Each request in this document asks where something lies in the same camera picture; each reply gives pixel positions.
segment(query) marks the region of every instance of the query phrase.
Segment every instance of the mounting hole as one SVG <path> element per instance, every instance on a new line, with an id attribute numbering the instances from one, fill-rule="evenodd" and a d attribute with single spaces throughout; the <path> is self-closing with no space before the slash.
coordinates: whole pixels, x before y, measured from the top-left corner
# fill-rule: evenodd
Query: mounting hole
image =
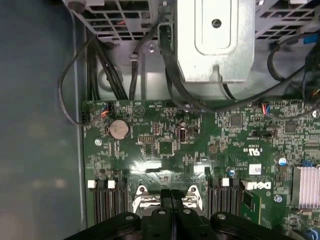
<path id="1" fill-rule="evenodd" d="M 218 29 L 221 27 L 222 23 L 221 23 L 220 19 L 213 19 L 211 24 L 212 24 L 212 27 L 214 27 L 215 29 Z"/>
<path id="2" fill-rule="evenodd" d="M 206 232 L 201 232 L 201 233 L 200 233 L 200 236 L 203 237 L 203 238 L 207 238 L 207 237 L 208 237 L 208 233 L 206 233 Z"/>

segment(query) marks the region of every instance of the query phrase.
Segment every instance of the blue wire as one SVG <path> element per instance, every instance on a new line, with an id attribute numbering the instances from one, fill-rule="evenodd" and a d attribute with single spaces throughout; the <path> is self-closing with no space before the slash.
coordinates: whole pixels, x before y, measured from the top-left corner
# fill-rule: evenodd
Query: blue wire
<path id="1" fill-rule="evenodd" d="M 109 105 L 108 105 L 108 104 L 107 104 L 107 105 L 105 105 L 105 107 L 103 108 L 103 111 L 102 111 L 102 112 L 104 112 L 104 111 L 108 110 L 108 108 L 109 108 Z"/>
<path id="2" fill-rule="evenodd" d="M 270 110 L 270 105 L 266 108 L 265 114 L 268 114 L 268 113 L 269 113 L 269 110 Z"/>

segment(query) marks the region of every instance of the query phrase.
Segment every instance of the black wire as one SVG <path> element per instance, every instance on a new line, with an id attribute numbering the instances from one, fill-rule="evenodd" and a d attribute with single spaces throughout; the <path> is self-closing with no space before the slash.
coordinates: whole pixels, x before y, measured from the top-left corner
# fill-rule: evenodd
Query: black wire
<path id="1" fill-rule="evenodd" d="M 89 101 L 93 99 L 91 72 L 92 72 L 91 49 L 89 45 L 86 48 L 86 99 Z"/>
<path id="2" fill-rule="evenodd" d="M 305 38 L 305 37 L 310 37 L 310 36 L 314 36 L 315 34 L 314 33 L 304 33 L 304 34 L 301 34 L 301 35 L 296 35 L 296 36 L 292 36 L 292 37 L 289 37 L 288 39 L 280 42 L 269 54 L 268 56 L 268 59 L 267 59 L 267 62 L 266 62 L 266 66 L 267 66 L 267 69 L 270 73 L 270 75 L 277 81 L 281 82 L 281 81 L 284 81 L 286 78 L 284 78 L 283 76 L 281 76 L 275 66 L 274 66 L 274 56 L 276 54 L 276 52 L 279 51 L 279 49 L 281 48 L 282 45 L 286 44 L 286 43 L 289 43 L 289 42 L 292 42 L 292 41 L 296 41 L 296 40 L 299 40 L 301 38 Z M 292 82 L 291 83 L 292 85 L 294 85 L 295 87 L 300 87 L 300 84 L 299 83 L 294 83 Z"/>
<path id="3" fill-rule="evenodd" d="M 154 25 L 150 32 L 148 32 L 144 37 L 139 41 L 139 43 L 135 46 L 133 53 L 134 55 L 139 56 L 139 52 L 143 45 L 150 40 L 152 40 L 158 32 L 158 24 Z M 132 61 L 131 64 L 131 83 L 130 83 L 130 89 L 129 89 L 129 99 L 133 100 L 135 99 L 135 92 L 136 92 L 136 86 L 138 81 L 138 61 Z"/>
<path id="4" fill-rule="evenodd" d="M 179 108 L 181 108 L 182 110 L 184 110 L 185 112 L 190 112 L 190 113 L 202 113 L 203 111 L 201 109 L 198 109 L 198 108 L 194 108 L 194 107 L 187 107 L 185 104 L 179 102 L 175 96 L 174 96 L 174 93 L 172 91 L 172 82 L 170 81 L 170 78 L 167 77 L 166 78 L 166 85 L 168 87 L 168 92 L 169 92 L 169 95 L 170 95 L 170 98 L 172 100 L 172 102 Z"/>
<path id="5" fill-rule="evenodd" d="M 160 50 L 161 54 L 164 60 L 165 67 L 168 72 L 168 77 L 170 81 L 172 81 L 173 85 L 179 92 L 179 94 L 191 105 L 195 106 L 196 108 L 202 109 L 208 113 L 217 113 L 217 112 L 226 112 L 235 108 L 240 108 L 243 106 L 246 106 L 252 102 L 258 101 L 259 99 L 265 97 L 270 92 L 279 90 L 283 88 L 285 85 L 291 83 L 299 74 L 301 71 L 304 70 L 304 67 L 299 68 L 297 71 L 295 71 L 293 74 L 291 74 L 288 78 L 281 81 L 280 83 L 272 86 L 271 88 L 260 92 L 259 94 L 253 95 L 247 99 L 240 100 L 238 102 L 235 102 L 230 105 L 224 105 L 219 107 L 210 108 L 201 103 L 200 101 L 196 100 L 183 86 L 181 80 L 180 80 L 180 74 L 179 70 L 174 58 L 174 55 L 171 51 L 171 44 L 170 39 L 168 35 L 168 29 L 166 26 L 160 27 Z"/>
<path id="6" fill-rule="evenodd" d="M 89 44 L 96 38 L 96 36 L 92 35 L 78 50 L 77 54 L 73 57 L 73 59 L 71 60 L 71 62 L 68 64 L 68 66 L 65 68 L 65 70 L 63 71 L 61 77 L 59 78 L 58 81 L 58 98 L 59 98 L 59 102 L 63 111 L 63 114 L 66 116 L 66 118 L 74 125 L 78 126 L 78 127 L 88 127 L 91 126 L 93 124 L 95 124 L 96 122 L 98 122 L 100 119 L 102 119 L 102 116 L 99 115 L 97 117 L 95 117 L 92 121 L 89 122 L 85 122 L 85 123 L 81 123 L 81 122 L 77 122 L 76 120 L 74 120 L 72 118 L 72 116 L 69 114 L 66 105 L 65 105 L 65 101 L 64 101 L 64 96 L 63 96 L 63 91 L 62 91 L 62 85 L 64 82 L 64 79 L 68 73 L 68 71 L 70 70 L 70 68 L 73 66 L 73 64 L 79 59 L 79 57 L 85 52 L 86 48 L 89 46 Z"/>
<path id="7" fill-rule="evenodd" d="M 225 93 L 228 95 L 228 97 L 229 97 L 230 99 L 236 100 L 236 98 L 232 95 L 232 93 L 231 93 L 231 91 L 230 91 L 230 89 L 229 89 L 229 87 L 228 87 L 228 84 L 223 83 L 223 84 L 222 84 L 222 87 L 223 87 Z"/>
<path id="8" fill-rule="evenodd" d="M 112 75 L 112 77 L 114 79 L 115 85 L 117 86 L 117 88 L 119 90 L 119 93 L 121 95 L 121 100 L 128 100 L 126 91 L 124 89 L 124 86 L 121 83 L 121 79 L 119 77 L 119 74 L 116 71 L 115 66 L 113 65 L 113 63 L 110 60 L 110 58 L 105 53 L 103 44 L 97 39 L 96 41 L 94 41 L 94 45 L 95 45 L 96 50 L 101 55 L 101 57 L 103 59 L 103 63 L 105 63 L 104 66 L 105 65 L 107 66 L 107 68 L 109 69 L 109 72 L 111 73 L 111 75 Z"/>
<path id="9" fill-rule="evenodd" d="M 97 59 L 96 59 L 96 53 L 94 50 L 94 47 L 92 44 L 90 44 L 87 47 L 88 50 L 90 50 L 90 56 L 89 56 L 89 63 L 90 63 L 90 81 L 92 84 L 92 93 L 93 93 L 93 99 L 98 101 L 100 100 L 100 94 L 99 94 L 99 86 L 98 86 L 98 76 L 97 76 Z"/>
<path id="10" fill-rule="evenodd" d="M 107 67 L 107 63 L 106 63 L 106 59 L 104 58 L 104 56 L 101 54 L 101 49 L 100 49 L 100 45 L 98 44 L 98 40 L 97 38 L 95 38 L 93 40 L 93 45 L 94 45 L 94 50 L 96 55 L 98 56 L 99 61 L 101 62 L 102 68 L 106 74 L 106 79 L 109 81 L 110 86 L 112 88 L 112 91 L 116 97 L 116 99 L 121 100 L 123 99 L 123 96 L 120 94 L 118 86 L 111 74 L 110 69 Z"/>

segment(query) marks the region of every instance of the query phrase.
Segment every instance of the capacitor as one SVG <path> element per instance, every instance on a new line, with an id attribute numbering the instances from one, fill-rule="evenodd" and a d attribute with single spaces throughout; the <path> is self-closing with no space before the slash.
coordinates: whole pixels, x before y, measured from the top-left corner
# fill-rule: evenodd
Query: capacitor
<path id="1" fill-rule="evenodd" d="M 228 166 L 226 168 L 226 172 L 230 177 L 234 177 L 236 175 L 236 171 L 231 166 Z"/>
<path id="2" fill-rule="evenodd" d="M 280 166 L 285 166 L 287 164 L 287 159 L 285 159 L 284 157 L 281 157 L 278 163 Z"/>
<path id="3" fill-rule="evenodd" d="M 114 120 L 109 126 L 109 133 L 116 140 L 124 139 L 129 132 L 129 125 L 122 119 Z"/>

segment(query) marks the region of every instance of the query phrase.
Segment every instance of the chipset heatsink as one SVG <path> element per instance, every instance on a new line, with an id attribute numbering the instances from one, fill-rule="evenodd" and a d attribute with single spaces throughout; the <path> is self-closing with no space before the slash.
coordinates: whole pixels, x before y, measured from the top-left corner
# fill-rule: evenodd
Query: chipset heatsink
<path id="1" fill-rule="evenodd" d="M 316 167 L 293 169 L 292 205 L 299 209 L 320 207 L 320 169 Z"/>

